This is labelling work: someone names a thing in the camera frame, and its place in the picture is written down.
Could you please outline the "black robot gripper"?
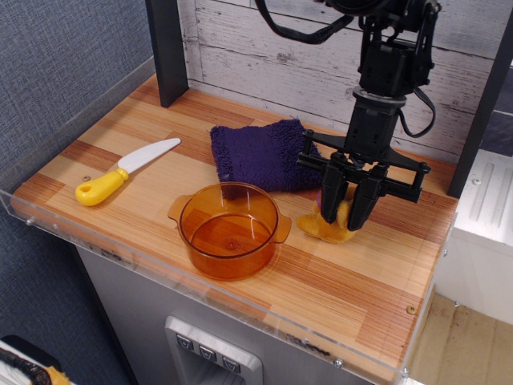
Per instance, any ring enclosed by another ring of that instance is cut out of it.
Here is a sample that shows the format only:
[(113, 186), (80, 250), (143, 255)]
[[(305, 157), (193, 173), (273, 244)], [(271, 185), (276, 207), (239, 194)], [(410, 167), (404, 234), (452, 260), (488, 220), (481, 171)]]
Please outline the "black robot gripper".
[(418, 202), (430, 167), (391, 148), (397, 123), (407, 123), (402, 112), (406, 97), (375, 95), (354, 90), (356, 99), (345, 136), (307, 130), (297, 163), (321, 174), (321, 215), (330, 224), (337, 219), (341, 200), (356, 185), (347, 228), (363, 227), (378, 199), (391, 195)]

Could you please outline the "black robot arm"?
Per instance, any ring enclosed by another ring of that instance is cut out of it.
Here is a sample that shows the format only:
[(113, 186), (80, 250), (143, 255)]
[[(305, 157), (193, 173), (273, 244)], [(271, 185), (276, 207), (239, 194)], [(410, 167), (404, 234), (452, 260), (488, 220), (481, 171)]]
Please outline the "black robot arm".
[(436, 1), (332, 1), (331, 6), (356, 16), (363, 31), (356, 99), (346, 136), (305, 132), (298, 163), (320, 172), (321, 216), (335, 222), (349, 185), (355, 184), (347, 228), (359, 230), (380, 197), (418, 202), (430, 167), (390, 146), (402, 108), (414, 93), (434, 105), (421, 88), (434, 64), (431, 49), (441, 6)]

